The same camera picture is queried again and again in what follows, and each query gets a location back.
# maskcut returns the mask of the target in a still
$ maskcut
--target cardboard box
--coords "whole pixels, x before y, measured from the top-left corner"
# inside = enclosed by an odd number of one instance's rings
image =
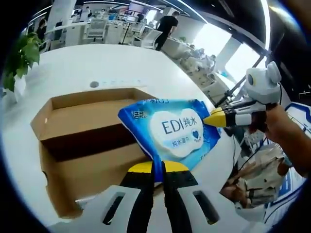
[[[79,216],[75,200],[120,184],[131,166],[148,160],[117,114],[149,98],[134,88],[74,93],[51,98],[37,113],[31,127],[60,217]]]

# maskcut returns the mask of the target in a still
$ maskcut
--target blue wet wipes package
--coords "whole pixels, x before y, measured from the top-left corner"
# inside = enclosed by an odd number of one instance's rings
[[[220,138],[215,127],[203,124],[209,116],[198,100],[142,100],[122,108],[118,117],[155,165],[155,182],[162,182],[162,161],[192,170]]]

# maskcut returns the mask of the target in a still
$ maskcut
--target heart logo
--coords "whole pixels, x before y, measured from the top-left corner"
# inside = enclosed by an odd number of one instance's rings
[[[196,130],[195,131],[192,131],[192,135],[198,139],[199,138],[199,132],[197,132]]]
[[[203,145],[203,123],[191,108],[180,114],[168,111],[155,112],[149,122],[149,132],[157,149],[169,155],[184,158]]]

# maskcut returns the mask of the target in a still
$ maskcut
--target open cardboard box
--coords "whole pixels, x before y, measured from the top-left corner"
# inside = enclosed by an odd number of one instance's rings
[[[47,192],[60,217],[79,216],[75,200],[120,184],[131,166],[148,160],[117,114],[149,98],[134,88],[74,93],[51,98],[34,117]]]

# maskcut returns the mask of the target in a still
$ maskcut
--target white round table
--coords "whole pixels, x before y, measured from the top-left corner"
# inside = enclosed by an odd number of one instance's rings
[[[46,52],[40,65],[25,77],[23,100],[3,116],[3,142],[7,167],[21,198],[43,224],[60,219],[48,197],[47,181],[41,172],[38,140],[30,126],[38,110],[51,97],[97,89],[137,87],[157,98],[203,100],[214,106],[194,82],[163,53],[122,45],[79,45]],[[224,131],[214,149],[194,169],[197,181],[220,190],[231,173],[241,148]],[[155,198],[148,232],[170,231],[163,195]]]

